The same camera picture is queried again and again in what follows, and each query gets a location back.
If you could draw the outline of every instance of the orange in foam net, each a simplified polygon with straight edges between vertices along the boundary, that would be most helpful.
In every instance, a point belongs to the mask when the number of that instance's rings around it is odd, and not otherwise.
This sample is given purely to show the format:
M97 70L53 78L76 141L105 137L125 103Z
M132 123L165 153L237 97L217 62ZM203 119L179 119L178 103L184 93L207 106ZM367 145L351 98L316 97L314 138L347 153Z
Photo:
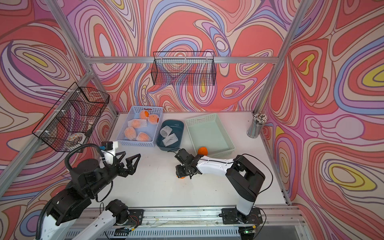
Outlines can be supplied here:
M141 127L141 122L139 120L134 119L131 123L133 128L139 128Z
M124 130L124 135L129 139L129 140L133 140L136 138L136 131L133 127L127 127L125 130Z
M147 119L149 117L149 112L147 110L142 110L139 114L139 118L141 119Z
M148 122L151 123L151 124L157 124L159 122L159 116L156 115L156 114L151 114L148 117Z
M136 140L139 141L139 142L149 142L149 141L151 141L151 139L149 138L148 134L146 134L144 132L139 133L137 138L136 138Z

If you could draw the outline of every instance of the metal bar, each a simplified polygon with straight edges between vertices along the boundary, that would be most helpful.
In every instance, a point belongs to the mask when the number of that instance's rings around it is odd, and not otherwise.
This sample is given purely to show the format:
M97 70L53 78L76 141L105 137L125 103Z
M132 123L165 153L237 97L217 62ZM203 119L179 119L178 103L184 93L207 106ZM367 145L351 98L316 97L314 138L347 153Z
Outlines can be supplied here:
M79 86L86 86L90 80L91 73L87 72L78 82ZM67 96L61 101L61 103L57 106L56 110L60 109L64 104L68 101L71 95L74 92L69 92ZM50 117L48 121L45 121L41 129L45 129L48 124L50 124L53 118ZM0 197L7 191L9 186L13 183L15 178L19 175L19 173L23 170L28 161L33 157L37 149L42 145L43 141L39 138L35 137L33 134L31 135L31 139L25 145L24 149L20 151L16 157L11 161L10 164L4 169L4 171L0 175Z
M268 147L267 147L266 139L263 138L263 136L260 136L260 137L262 138L264 147L265 147L265 149L266 149L266 153L267 153L267 155L268 155L269 161L271 162L271 165L272 165L272 168L273 168L273 173L274 173L275 176L276 176L277 183L279 183L281 192L282 192L283 195L284 195L285 202L286 202L288 205L292 205L291 199L290 199L290 197L289 197L287 191L285 190L285 188L284 188L284 186L283 186L283 184L282 184L283 181L281 180L280 173L277 172L277 165L276 165L275 161L273 160L273 155L271 154L271 152L269 151L269 149L268 149Z
M99 89L100 91L107 92L101 83L99 77L94 73L92 66L88 63L85 52L83 51L83 48L80 45L79 40L77 39L75 33L73 32L73 29L71 28L71 25L68 22L68 19L66 18L65 14L63 13L61 7L57 3L57 0L46 0L46 3L51 10L52 15L55 17L58 25L63 31L64 37L67 41L69 41L79 58L80 62L84 65L84 68L93 73L94 75L94 81L93 83ZM112 114L116 117L117 111L116 107L113 103L108 103L108 106L112 112Z
M118 122L118 119L119 119L119 115L117 115L117 117L115 117L115 119L113 120L113 123L109 128L108 135L105 137L104 141L109 141L109 139L111 138L112 133L113 133L113 129L115 128L115 125Z
M218 215L222 208L216 207L135 207L144 209L143 223L140 227L225 227L249 226L252 224L224 225ZM306 225L297 206L263 205L260 206L267 215L265 225ZM90 224L100 214L98 208L86 208L72 228L82 228Z
M164 113L238 113L239 111L174 111L174 112L166 112ZM251 113L252 111L241 111L242 113ZM128 114L129 112L119 112L119 114Z
M83 229L82 228L71 228L65 237L65 239L73 239ZM140 227L131 233L116 233L116 228L109 228L98 236L97 239L241 239L238 227Z
M275 78L277 77L277 74L279 72L279 69L281 68L285 55L288 53L288 49L291 46L293 39L295 38L295 35L297 33L297 30L300 27L300 24L303 20L303 17L308 9L308 7L311 5L312 0L303 0L301 1L295 16L293 17L292 24L288 30L287 36L285 37L283 44L280 48L280 52L278 54L278 61L275 64L275 66L272 68L271 73L269 74L269 77L260 93L259 98L257 99L256 106L254 109L254 112L257 113L261 111L268 95L271 90L272 84L275 81Z
M153 63L154 57L86 57L88 63ZM215 63L277 63L278 57L215 57Z

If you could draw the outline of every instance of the white table surface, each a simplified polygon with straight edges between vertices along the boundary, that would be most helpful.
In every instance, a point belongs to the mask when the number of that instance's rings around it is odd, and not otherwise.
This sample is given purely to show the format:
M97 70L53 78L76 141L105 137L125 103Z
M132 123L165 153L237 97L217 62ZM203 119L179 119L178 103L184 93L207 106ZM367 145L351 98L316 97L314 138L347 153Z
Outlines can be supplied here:
M163 121L167 119L182 120L193 118L206 113L164 113ZM251 113L218 113L219 118L232 139L236 150L226 156L235 158L237 155L248 153L263 161L272 171L272 165L264 148L261 137L252 139L247 136L250 125ZM110 141L115 141L117 135L126 119L126 114L120 114L116 126L112 132ZM184 127L180 148L195 155L187 127ZM116 152L125 151L125 158L141 154L136 173L126 178L116 177L113 180L113 190L104 200L107 205L114 199L119 199L129 207L189 207L189 206L224 206L236 205L240 197L226 177L212 174L197 174L189 179L178 179L176 176L176 165L180 164L174 157L175 154L162 151L159 147L137 147L119 144ZM268 169L256 159L246 156L257 168L265 174L262 190L267 188L271 182L271 174ZM110 185L106 186L100 193L102 199L109 191ZM271 187L261 193L255 205L285 204L283 194L277 183L276 176L273 177ZM89 207L99 207L100 203L95 200Z

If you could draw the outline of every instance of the colorful patterned wall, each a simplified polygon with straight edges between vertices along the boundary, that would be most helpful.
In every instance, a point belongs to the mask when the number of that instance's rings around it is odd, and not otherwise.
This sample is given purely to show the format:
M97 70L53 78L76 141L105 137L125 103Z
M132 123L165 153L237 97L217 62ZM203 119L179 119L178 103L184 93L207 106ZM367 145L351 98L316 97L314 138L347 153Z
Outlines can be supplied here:
M205 51L216 56L276 56L295 1L71 1L62 10L86 54L153 56ZM97 64L119 111L132 105L166 111L249 111L271 64L219 64L215 86L153 86L151 64Z
M0 23L1 173L84 69L43 0L2 1ZM106 109L90 142L105 139L112 118ZM43 144L0 198L0 240L33 239L41 209L69 182L65 155Z
M153 51L183 49L214 50L217 56L253 56L269 50L264 54L276 56L298 3L73 0L60 4L90 56L153 56Z
M153 85L151 64L94 64L119 112L133 105L162 106L165 111L251 111L272 64L228 64L215 86Z
M42 2L0 3L0 22L1 173L84 70Z
M384 2L315 0L264 135L315 239L384 239Z

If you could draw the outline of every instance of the dark blue tray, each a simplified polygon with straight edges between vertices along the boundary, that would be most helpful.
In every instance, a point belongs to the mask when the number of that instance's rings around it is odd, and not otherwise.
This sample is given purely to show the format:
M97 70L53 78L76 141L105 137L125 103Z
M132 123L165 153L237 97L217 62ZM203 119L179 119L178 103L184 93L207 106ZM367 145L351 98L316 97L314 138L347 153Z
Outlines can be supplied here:
M180 143L181 143L181 138L183 137L184 123L182 121L179 121L179 120L171 120L170 119L170 120L165 120L163 122L163 124L161 124L160 130L164 126L170 126L172 128L172 132L170 134L172 134L172 133L176 134L176 137L179 140L177 142L175 142L174 144L171 144L168 147L165 147L164 143L162 141L164 139L164 137L162 137L159 134L159 136L157 137L157 140L156 140L156 145L163 151L169 151L169 150L172 150L175 148L179 148Z

